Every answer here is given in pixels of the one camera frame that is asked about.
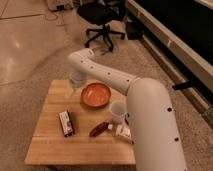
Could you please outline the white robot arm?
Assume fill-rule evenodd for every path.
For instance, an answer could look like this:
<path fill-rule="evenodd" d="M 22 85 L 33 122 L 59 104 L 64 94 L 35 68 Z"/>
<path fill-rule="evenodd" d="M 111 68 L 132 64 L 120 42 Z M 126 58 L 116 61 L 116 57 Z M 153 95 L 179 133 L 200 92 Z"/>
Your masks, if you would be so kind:
<path fill-rule="evenodd" d="M 166 87 L 156 79 L 140 78 L 94 61 L 92 49 L 68 55 L 70 80 L 80 87 L 88 75 L 126 97 L 137 171 L 187 171 L 181 137 Z"/>

